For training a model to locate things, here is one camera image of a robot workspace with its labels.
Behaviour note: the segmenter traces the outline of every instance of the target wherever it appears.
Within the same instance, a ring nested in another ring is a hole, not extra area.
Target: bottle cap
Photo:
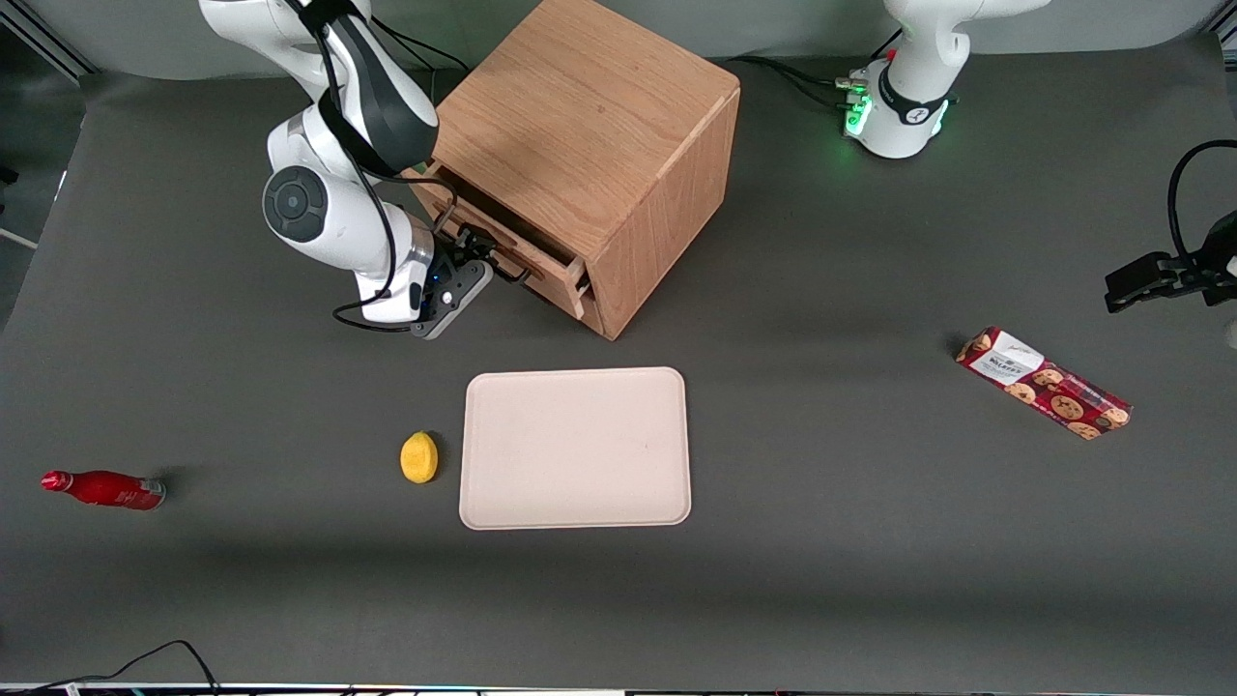
[[[67,472],[47,472],[41,482],[47,491],[64,491],[73,486],[73,475]]]

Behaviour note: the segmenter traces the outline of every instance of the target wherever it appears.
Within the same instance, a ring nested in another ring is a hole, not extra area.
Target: gray table
[[[0,355],[0,675],[181,637],[226,681],[1237,691],[1233,308],[1102,300],[1168,247],[1180,153],[1237,130],[1213,40],[976,58],[909,162],[737,70],[726,203],[614,344],[502,284],[433,342],[341,326],[350,277],[259,209],[293,84],[90,83]],[[1227,153],[1186,177],[1191,246],[1235,180]],[[956,367],[949,337],[991,323],[1132,425],[1084,443]],[[663,365],[684,524],[460,524],[473,377]],[[423,429],[444,471],[414,487],[396,452]],[[52,467],[173,497],[93,509],[38,490]]]

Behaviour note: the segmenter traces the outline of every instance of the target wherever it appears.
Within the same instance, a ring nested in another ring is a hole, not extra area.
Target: gray wall
[[[98,66],[145,77],[276,74],[212,33],[195,0],[27,0]],[[602,0],[703,56],[854,56],[896,28],[877,0]],[[1142,48],[1190,31],[1221,0],[1055,0],[971,25],[980,53]],[[375,15],[475,64],[536,0],[374,0]]]

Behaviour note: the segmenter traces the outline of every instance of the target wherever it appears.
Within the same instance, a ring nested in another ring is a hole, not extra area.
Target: cable
[[[160,645],[158,648],[155,648],[153,650],[147,650],[141,655],[137,655],[132,660],[129,660],[119,670],[109,675],[88,674],[83,676],[74,676],[72,679],[62,679],[59,681],[53,681],[51,684],[45,684],[42,686],[35,686],[33,689],[27,689],[25,691],[19,691],[19,694],[24,695],[37,694],[40,691],[47,691],[48,689],[56,689],[69,684],[77,684],[79,681],[108,681],[109,679],[116,679],[118,676],[125,674],[125,671],[127,671],[129,668],[136,665],[137,663],[145,660],[146,658],[150,658],[155,653],[163,650],[165,648],[171,648],[172,645],[184,645],[184,649],[188,650],[190,655],[193,655],[193,659],[198,661],[198,666],[202,668],[202,675],[207,677],[207,684],[210,685],[210,692],[214,696],[219,696],[219,689],[220,689],[219,680],[216,680],[215,675],[210,673],[210,668],[207,666],[207,663],[205,660],[202,659],[202,655],[199,655],[198,651],[193,649],[193,645],[190,645],[188,640],[181,640],[181,639],[168,640],[167,643]]]
[[[330,87],[328,87],[327,89],[330,94],[330,100],[335,104],[335,108],[339,109],[340,112],[343,112],[343,108],[340,106],[339,103],[339,79],[335,77],[335,62],[330,57],[330,51],[327,48],[327,41],[323,38],[322,33],[314,36],[314,41],[318,43],[318,51],[322,53],[323,64],[327,68],[327,80],[330,83]],[[379,211],[379,219],[382,220],[382,231],[386,232],[387,237],[387,278],[382,283],[382,289],[375,292],[374,295],[370,297],[369,299],[357,299],[356,302],[348,302],[346,304],[340,304],[339,307],[332,309],[330,315],[335,320],[354,328],[362,328],[365,330],[374,330],[377,333],[407,333],[412,330],[411,326],[375,325],[353,320],[343,315],[344,312],[366,307],[388,295],[388,293],[391,292],[391,283],[395,282],[396,257],[395,257],[395,231],[391,230],[391,220],[388,220],[386,216],[386,209],[382,206],[382,199],[379,198],[377,192],[375,192],[374,187],[370,185],[370,180],[365,178],[365,172],[361,169],[361,166],[356,163],[356,158],[353,156],[351,152],[348,151],[348,147],[344,147],[343,143],[340,143],[339,148],[344,152],[345,156],[348,156],[348,161],[351,162],[353,168],[356,171],[356,177],[361,180],[361,187],[365,188],[365,193],[369,194],[370,200],[374,202],[374,208]]]
[[[404,43],[402,38],[400,38],[398,36],[391,36],[391,40],[398,43],[400,47],[407,51],[408,53],[412,53],[412,57],[416,58],[418,63],[426,66],[426,69],[429,70],[429,74],[434,74],[435,72],[438,72],[438,68],[429,64],[429,61],[422,58],[421,53],[417,53],[416,48]]]
[[[404,41],[409,41],[409,42],[412,42],[412,43],[414,43],[417,46],[421,46],[422,48],[424,48],[427,51],[433,51],[434,53],[438,53],[439,56],[442,56],[444,58],[454,61],[455,64],[458,64],[459,67],[464,68],[464,72],[469,72],[471,69],[471,68],[468,67],[468,63],[465,63],[464,61],[460,61],[455,56],[452,56],[447,51],[442,51],[439,48],[434,48],[433,46],[426,43],[424,41],[417,41],[416,38],[413,38],[413,37],[411,37],[411,36],[408,36],[406,33],[400,33],[398,31],[388,27],[386,25],[386,22],[383,22],[382,20],[380,20],[377,17],[372,17],[372,20],[374,20],[374,26],[376,26],[376,27],[381,28],[382,31],[390,33],[392,38],[403,38]]]
[[[800,70],[799,68],[797,68],[797,67],[794,67],[794,66],[792,66],[789,63],[783,63],[782,61],[776,61],[773,58],[766,58],[764,56],[735,56],[734,58],[730,58],[730,61],[727,61],[727,62],[753,63],[753,64],[757,64],[757,66],[766,66],[766,67],[773,68],[774,70],[778,70],[778,72],[789,73],[790,75],[797,77],[797,78],[802,79],[803,82],[808,82],[808,83],[811,83],[811,84],[819,84],[819,85],[823,85],[823,87],[833,87],[834,85],[834,80],[831,80],[831,79],[826,79],[826,78],[823,78],[823,77],[815,77],[813,74],[808,74],[808,73]]]
[[[1213,147],[1232,147],[1237,150],[1237,140],[1209,140],[1195,145],[1189,152],[1181,155],[1176,167],[1173,168],[1173,176],[1168,179],[1168,231],[1173,236],[1173,246],[1176,248],[1176,253],[1181,257],[1181,261],[1189,263],[1194,274],[1211,287],[1216,287],[1215,281],[1202,274],[1202,268],[1199,267],[1199,260],[1185,250],[1185,241],[1181,240],[1181,223],[1176,216],[1176,190],[1181,183],[1181,174],[1185,172],[1186,164],[1189,164],[1190,161],[1199,155],[1199,152],[1211,150]]]
[[[301,11],[301,9],[303,9],[303,6],[296,4],[296,0],[289,0],[289,5],[292,6],[293,10],[298,12]],[[327,41],[320,32],[317,36],[314,36],[314,41],[318,45],[318,51],[322,53],[323,66],[325,67],[327,70],[327,79],[330,84],[328,88],[330,94],[330,100],[332,103],[335,104],[335,108],[339,109],[340,112],[343,112],[343,106],[339,103],[339,79],[335,77],[334,59],[332,58],[330,51],[327,48]],[[387,219],[386,209],[382,206],[382,199],[379,198],[377,192],[374,190],[374,185],[371,185],[370,180],[365,177],[367,172],[360,166],[360,163],[356,162],[356,158],[353,156],[353,153],[349,152],[348,148],[344,147],[343,145],[340,145],[340,150],[344,152],[344,155],[348,157],[348,161],[353,164],[353,168],[356,171],[356,177],[360,179],[361,187],[365,188],[365,193],[369,194],[370,200],[374,203],[374,208],[379,213],[379,219],[382,220],[382,231],[386,234],[386,240],[387,240],[387,277],[386,281],[383,281],[382,283],[382,289],[379,289],[372,297],[367,299],[357,299],[356,302],[348,302],[346,304],[340,304],[339,307],[332,309],[330,315],[335,320],[350,325],[353,328],[372,330],[376,333],[408,333],[412,330],[411,325],[376,325],[371,323],[354,320],[343,315],[344,312],[366,307],[369,304],[372,304],[374,302],[377,302],[379,299],[390,295],[391,283],[395,282],[397,260],[395,252],[395,231],[392,231],[391,220]],[[452,200],[448,204],[448,206],[444,208],[443,211],[434,220],[434,227],[432,229],[434,236],[438,236],[438,234],[442,231],[443,225],[447,224],[448,215],[455,209],[458,195],[455,193],[455,187],[453,187],[449,182],[429,177],[408,179],[402,177],[386,177],[372,173],[371,176],[375,176],[376,178],[381,178],[383,180],[400,180],[406,183],[437,183],[439,185],[447,187],[452,193]]]
[[[893,43],[894,41],[897,41],[899,36],[902,36],[902,27],[898,27],[898,31],[893,32],[893,36],[891,36],[889,38],[887,38],[884,41],[884,43],[881,45],[880,48],[877,48],[876,51],[873,51],[872,56],[868,57],[868,61],[875,61],[875,59],[880,58],[881,53],[883,53],[884,49],[888,48],[891,43]]]
[[[766,58],[763,56],[735,56],[734,58],[729,58],[724,62],[752,63],[756,66],[764,66],[767,68],[772,68],[777,74],[782,75],[782,79],[789,82],[792,87],[798,89],[804,96],[811,99],[816,104],[820,104],[821,106],[829,106],[830,109],[834,109],[839,104],[841,104],[841,101],[825,99],[824,96],[811,91],[810,89],[808,89],[805,84],[803,84],[803,82],[807,82],[816,87],[833,87],[834,85],[833,80],[810,75],[793,66],[783,63],[782,61],[774,61],[773,58]]]
[[[422,177],[386,176],[371,172],[369,169],[365,169],[365,173],[374,178],[387,180],[391,183],[418,183],[418,184],[428,183],[432,185],[442,185],[443,188],[445,188],[447,192],[450,193],[452,198],[447,203],[447,206],[443,208],[443,211],[438,213],[438,215],[434,218],[434,226],[429,229],[429,232],[433,234],[434,236],[439,236],[439,234],[443,231],[443,226],[447,225],[447,220],[452,216],[452,213],[455,211],[455,205],[459,203],[459,192],[456,192],[455,187],[452,185],[452,182],[447,179],[434,178],[432,176],[422,176]]]

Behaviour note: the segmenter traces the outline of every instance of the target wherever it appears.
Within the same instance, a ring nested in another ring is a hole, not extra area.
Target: green light
[[[948,110],[949,110],[949,100],[946,99],[945,103],[940,105],[940,115],[936,116],[936,125],[931,126],[933,135],[940,132],[940,125],[945,122],[945,111]]]
[[[846,117],[846,132],[852,137],[858,137],[867,124],[867,115],[872,111],[872,98],[863,95],[858,104],[851,106],[851,115]]]

